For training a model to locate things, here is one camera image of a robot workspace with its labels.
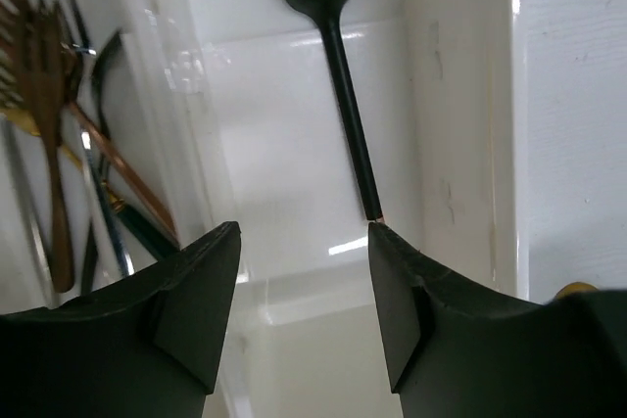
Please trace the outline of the black round spoon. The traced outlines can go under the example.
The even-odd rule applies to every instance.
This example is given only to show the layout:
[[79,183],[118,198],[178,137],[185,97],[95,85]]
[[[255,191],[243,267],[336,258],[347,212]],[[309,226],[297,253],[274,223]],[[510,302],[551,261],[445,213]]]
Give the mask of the black round spoon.
[[340,18],[348,1],[285,0],[293,10],[308,17],[320,33],[363,211],[368,221],[381,221],[383,210],[341,34]]

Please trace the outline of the silver fork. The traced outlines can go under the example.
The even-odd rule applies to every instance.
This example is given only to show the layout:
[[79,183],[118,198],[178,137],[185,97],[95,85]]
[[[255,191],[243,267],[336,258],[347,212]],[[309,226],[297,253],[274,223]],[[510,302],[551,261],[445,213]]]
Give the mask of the silver fork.
[[[62,37],[72,49],[74,57],[68,85],[68,103],[76,101],[110,140],[109,127],[103,112],[102,95],[106,74],[113,60],[121,52],[121,34],[115,31],[105,46],[96,49],[77,1],[54,1],[61,8]],[[102,225],[106,233],[106,237],[97,243],[98,254],[102,261],[108,260],[116,265],[111,269],[114,275],[120,278],[127,277],[134,273],[134,268],[118,228],[116,208],[120,199],[112,193],[108,184],[108,172],[112,165],[105,159],[88,132],[76,118],[75,120],[80,131],[85,181],[95,201],[95,208],[92,210],[93,223]]]

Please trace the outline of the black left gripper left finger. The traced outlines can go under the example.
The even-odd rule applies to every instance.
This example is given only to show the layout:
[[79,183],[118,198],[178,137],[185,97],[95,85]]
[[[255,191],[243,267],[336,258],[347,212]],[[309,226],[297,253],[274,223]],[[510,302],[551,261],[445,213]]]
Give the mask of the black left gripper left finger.
[[234,221],[55,309],[1,319],[5,417],[199,417],[217,373],[241,254]]

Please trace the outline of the copper fork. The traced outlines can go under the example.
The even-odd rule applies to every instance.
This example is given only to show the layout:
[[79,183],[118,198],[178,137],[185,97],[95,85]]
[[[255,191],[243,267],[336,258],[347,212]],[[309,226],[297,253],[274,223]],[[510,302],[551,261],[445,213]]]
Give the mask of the copper fork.
[[74,285],[71,229],[63,192],[58,148],[61,112],[67,98],[63,27],[60,6],[28,0],[1,0],[1,24],[8,36],[1,48],[10,60],[11,84],[30,112],[46,155],[51,198],[51,254],[48,266],[58,293]]

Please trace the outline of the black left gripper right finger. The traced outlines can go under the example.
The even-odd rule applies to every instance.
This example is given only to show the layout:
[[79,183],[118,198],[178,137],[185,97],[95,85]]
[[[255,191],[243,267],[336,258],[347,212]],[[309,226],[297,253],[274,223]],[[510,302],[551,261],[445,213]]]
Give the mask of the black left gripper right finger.
[[626,294],[546,304],[493,291],[384,224],[368,259],[391,390],[407,417],[622,417]]

